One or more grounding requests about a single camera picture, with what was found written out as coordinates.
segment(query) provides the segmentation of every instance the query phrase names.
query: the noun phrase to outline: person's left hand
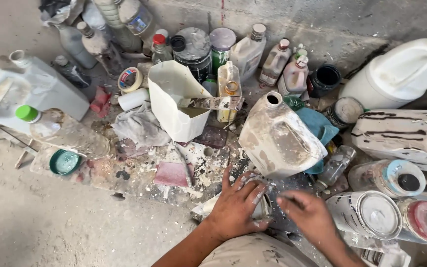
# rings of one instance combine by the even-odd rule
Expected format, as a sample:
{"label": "person's left hand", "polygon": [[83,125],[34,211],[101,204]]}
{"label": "person's left hand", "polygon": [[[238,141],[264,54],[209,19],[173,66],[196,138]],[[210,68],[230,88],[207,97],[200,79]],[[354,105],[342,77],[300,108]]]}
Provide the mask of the person's left hand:
{"label": "person's left hand", "polygon": [[221,241],[234,237],[264,231],[273,218],[253,220],[251,215],[266,193],[267,185],[259,180],[246,181],[254,176],[252,171],[245,172],[230,185],[229,165],[222,178],[222,194],[212,212],[202,223],[210,224],[215,236]]}

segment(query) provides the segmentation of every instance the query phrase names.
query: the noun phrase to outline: blue cloth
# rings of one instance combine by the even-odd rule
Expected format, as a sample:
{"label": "blue cloth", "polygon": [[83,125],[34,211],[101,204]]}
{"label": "blue cloth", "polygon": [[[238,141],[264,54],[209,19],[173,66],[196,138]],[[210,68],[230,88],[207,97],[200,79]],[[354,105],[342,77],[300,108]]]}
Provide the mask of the blue cloth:
{"label": "blue cloth", "polygon": [[[296,111],[303,123],[309,128],[312,134],[317,137],[325,146],[334,136],[339,133],[339,128],[332,126],[331,122],[321,113],[303,107]],[[305,170],[305,173],[317,174],[324,170],[324,161],[321,159],[311,168]]]}

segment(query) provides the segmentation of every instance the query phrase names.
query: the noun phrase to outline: red bottle cap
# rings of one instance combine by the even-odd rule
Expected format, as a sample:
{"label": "red bottle cap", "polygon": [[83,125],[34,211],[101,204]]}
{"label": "red bottle cap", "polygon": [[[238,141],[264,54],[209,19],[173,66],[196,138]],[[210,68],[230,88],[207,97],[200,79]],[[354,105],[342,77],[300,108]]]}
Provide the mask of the red bottle cap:
{"label": "red bottle cap", "polygon": [[153,37],[153,43],[156,45],[162,45],[166,43],[166,37],[162,34],[155,34]]}

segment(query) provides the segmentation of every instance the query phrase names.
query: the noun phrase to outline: finger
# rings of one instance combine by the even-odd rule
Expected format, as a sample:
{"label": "finger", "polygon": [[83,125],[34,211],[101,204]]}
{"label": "finger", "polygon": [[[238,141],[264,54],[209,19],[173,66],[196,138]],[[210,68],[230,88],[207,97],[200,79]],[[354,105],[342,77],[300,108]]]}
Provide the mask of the finger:
{"label": "finger", "polygon": [[246,181],[248,181],[248,179],[257,176],[256,173],[254,173],[254,171],[248,171],[243,173],[242,175],[240,175],[234,185],[232,186],[234,188],[234,192],[239,191],[240,189],[243,188],[243,186],[245,185]]}
{"label": "finger", "polygon": [[240,189],[236,194],[241,198],[241,200],[245,200],[248,195],[262,182],[260,180],[253,180],[246,183],[242,189]]}
{"label": "finger", "polygon": [[288,190],[280,194],[281,197],[294,200],[297,202],[302,209],[309,207],[317,197],[304,190]]}
{"label": "finger", "polygon": [[247,229],[250,232],[263,232],[268,228],[269,224],[272,221],[273,221],[273,218],[270,218],[270,217],[266,217],[261,220],[251,220],[247,225]]}
{"label": "finger", "polygon": [[295,203],[285,197],[277,197],[276,203],[278,203],[281,210],[296,222],[304,213],[304,211]]}
{"label": "finger", "polygon": [[247,207],[249,207],[249,211],[253,213],[256,208],[256,205],[258,205],[259,201],[265,195],[267,190],[268,185],[266,185],[265,183],[261,183],[248,195],[245,200],[245,204],[248,205]]}
{"label": "finger", "polygon": [[222,191],[229,190],[232,186],[230,185],[230,169],[232,168],[232,165],[228,165],[227,168],[225,168],[225,171],[223,171],[222,176]]}

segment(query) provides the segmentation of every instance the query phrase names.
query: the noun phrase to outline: tape roll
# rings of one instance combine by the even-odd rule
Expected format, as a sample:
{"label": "tape roll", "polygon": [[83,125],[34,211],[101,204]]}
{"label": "tape roll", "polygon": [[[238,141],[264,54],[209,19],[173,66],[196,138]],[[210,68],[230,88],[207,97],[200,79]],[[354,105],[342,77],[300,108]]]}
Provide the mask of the tape roll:
{"label": "tape roll", "polygon": [[[134,82],[132,81],[132,78],[129,78],[133,75],[136,75]],[[129,93],[138,89],[142,82],[143,74],[141,74],[137,68],[129,67],[124,70],[118,78],[118,88],[124,93]]]}

